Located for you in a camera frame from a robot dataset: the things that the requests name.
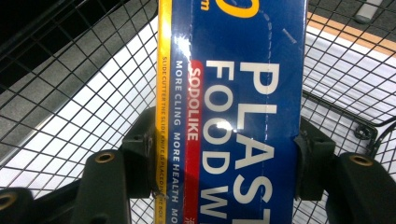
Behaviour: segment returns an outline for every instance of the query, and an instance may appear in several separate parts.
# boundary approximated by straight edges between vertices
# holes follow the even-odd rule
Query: blue box
[[[155,223],[291,223],[305,1],[160,1]]]

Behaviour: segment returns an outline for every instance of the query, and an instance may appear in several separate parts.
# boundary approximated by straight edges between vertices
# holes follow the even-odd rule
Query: shopping cart
[[[363,4],[309,2],[302,116],[336,154],[375,157],[396,179],[396,3],[359,24]],[[120,146],[155,105],[156,11],[151,0],[60,1],[0,46],[1,189],[40,198]],[[327,223],[326,200],[296,201],[293,222]],[[131,213],[152,223],[153,200],[132,200]]]

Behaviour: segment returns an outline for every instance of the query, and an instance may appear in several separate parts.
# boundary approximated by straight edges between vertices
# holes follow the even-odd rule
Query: metal wire grid
[[[396,3],[384,1],[372,23],[361,25],[353,17],[363,3],[309,2],[309,23],[317,29],[307,32],[304,89],[381,124],[396,116],[396,46],[389,44],[396,40],[396,23],[386,22],[396,18]]]
[[[2,101],[0,107],[0,111],[2,111],[0,122],[6,119],[8,123],[11,122],[12,124],[8,125],[11,128],[6,133],[2,133],[0,146],[16,148],[13,156],[2,162],[0,168],[1,188],[27,187],[33,191],[36,197],[39,197],[76,180],[81,176],[84,161],[89,155],[97,150],[119,146],[122,136],[138,114],[147,106],[155,104],[157,24],[156,20],[149,21],[148,11],[151,8],[149,4],[152,2],[133,1],[122,5],[113,13],[124,11],[128,19],[119,24],[112,17],[112,11],[107,11],[106,17],[95,26],[107,21],[107,25],[114,28],[111,35],[103,39],[93,26],[84,35],[70,39],[71,43],[56,53],[49,63],[34,71],[26,69],[27,73],[33,74],[28,84],[23,84],[22,87],[7,88],[7,91],[1,95],[1,100],[5,96],[6,100]],[[340,7],[343,2],[347,1],[338,1],[337,7]],[[315,13],[316,10],[326,10],[326,8],[321,8],[320,4],[320,1],[311,1],[310,11]],[[385,11],[382,14],[386,12],[394,13],[389,9],[390,6],[392,4],[388,7],[382,7],[381,9]],[[134,18],[139,13],[144,14],[144,16]],[[336,9],[331,13],[333,16],[328,18],[342,16],[349,20],[345,24],[353,22],[350,15],[346,16],[343,13],[336,12]],[[147,26],[134,27],[136,20],[144,20],[143,24],[147,24]],[[136,32],[140,31],[140,33],[133,39],[131,37],[134,34],[129,35],[129,39],[121,38],[121,45],[111,49],[111,44],[107,41],[111,38],[110,36],[124,35],[122,27],[126,27],[126,24],[129,24],[129,28],[133,27]],[[360,140],[354,135],[354,130],[361,123],[361,117],[373,124],[381,124],[395,116],[395,108],[391,104],[395,102],[393,100],[395,93],[391,92],[391,88],[383,88],[384,90],[381,90],[379,95],[384,94],[384,97],[381,98],[378,94],[373,95],[373,91],[377,88],[372,81],[373,79],[369,78],[370,76],[375,76],[374,80],[383,78],[380,85],[394,86],[394,65],[396,63],[393,60],[395,49],[387,49],[390,54],[385,58],[378,59],[379,54],[376,54],[373,49],[368,49],[365,53],[362,53],[361,49],[356,49],[355,47],[359,45],[358,40],[352,41],[352,44],[348,47],[345,46],[345,43],[340,42],[342,39],[341,31],[346,32],[347,28],[339,30],[340,33],[335,35],[336,38],[334,38],[329,37],[325,29],[326,26],[332,24],[327,21],[322,25],[321,29],[316,27],[316,30],[308,30],[307,62],[304,67],[304,90],[319,96],[320,100],[318,101],[317,98],[312,98],[311,95],[307,94],[302,101],[302,115],[337,143],[337,153],[343,151],[366,153],[369,141]],[[372,24],[368,25],[366,31],[370,30],[372,26]],[[394,35],[394,28],[386,31],[389,34],[384,39]],[[81,46],[81,42],[79,42],[84,38],[89,38],[91,42],[98,42],[98,47],[87,53],[84,51],[84,46]],[[383,48],[380,43],[376,41],[372,44],[375,47]],[[84,62],[70,66],[63,61],[63,55],[74,49],[82,52]],[[344,52],[340,55],[337,54],[338,51],[335,49],[344,49]],[[97,65],[94,57],[92,57],[95,52],[105,54],[108,58],[102,64]],[[353,62],[350,61],[351,54],[354,55],[353,59],[355,61]],[[366,67],[366,60],[376,62],[376,66],[374,68]],[[93,72],[88,77],[81,77],[78,69],[83,67],[85,62],[93,64]],[[346,70],[343,66],[337,67],[336,64],[338,63],[351,65]],[[51,65],[54,64],[61,64],[67,75],[62,80],[51,83],[43,77],[46,75],[46,71],[48,72],[51,69]],[[387,73],[389,71],[393,71],[393,73],[384,75],[381,73],[384,69],[381,66],[390,69],[385,70]],[[362,77],[354,77],[356,75],[352,72],[355,71],[354,69],[363,70],[367,74]],[[78,80],[79,85],[76,91],[68,92],[67,88],[63,88],[63,84],[70,77]],[[348,78],[355,80],[355,82],[348,82]],[[38,99],[36,96],[23,94],[23,91],[28,89],[29,85],[35,81],[50,85],[54,91],[46,93],[44,97]],[[46,99],[50,98],[54,92],[57,92],[55,96],[58,99],[65,99],[63,101],[65,103],[60,108],[59,106],[49,108],[51,106],[46,104]],[[16,98],[22,99],[18,101],[17,105],[12,103]],[[332,110],[321,100],[339,105],[346,111]],[[15,106],[24,106],[25,114],[15,118],[12,113],[3,113],[5,107]],[[47,119],[40,125],[32,125],[26,120],[38,108],[47,112]],[[351,117],[348,111],[359,117]],[[7,139],[12,134],[18,134],[18,132],[13,133],[10,130],[17,129],[27,129],[31,135],[22,143],[8,141]],[[396,173],[395,136],[394,127],[393,129],[390,128],[389,133],[383,136],[384,140],[375,157],[393,176]],[[295,202],[293,222],[327,223],[324,209],[326,198],[327,196],[324,195],[323,200],[318,203]],[[153,201],[151,199],[132,201],[131,208],[133,221],[137,223],[152,222]]]
[[[150,21],[156,1],[103,7],[106,16],[77,38],[62,20],[73,13],[87,20],[81,5],[70,4],[72,11],[48,20],[68,45],[52,55],[41,42],[45,34],[30,35],[49,54],[35,70],[7,55],[27,75],[10,88],[0,86],[6,90],[0,147],[9,154],[1,161],[2,189],[26,187],[40,197],[75,181],[92,153],[118,148],[138,115],[155,104],[157,21]],[[152,220],[152,200],[134,200],[131,208],[134,221]]]

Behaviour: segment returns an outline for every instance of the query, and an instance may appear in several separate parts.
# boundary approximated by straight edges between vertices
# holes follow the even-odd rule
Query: screw hole
[[[99,154],[95,158],[96,162],[99,162],[99,163],[105,163],[108,161],[112,161],[113,159],[114,159],[114,154],[110,153],[110,152],[104,152],[102,154]]]
[[[10,207],[17,200],[17,194],[15,192],[8,192],[0,195],[0,211]]]
[[[363,156],[357,156],[357,155],[353,155],[349,157],[353,162],[362,165],[362,166],[372,166],[373,162],[367,160],[366,158],[364,158]]]
[[[370,140],[373,136],[373,130],[361,124],[356,128],[354,134],[360,140]]]

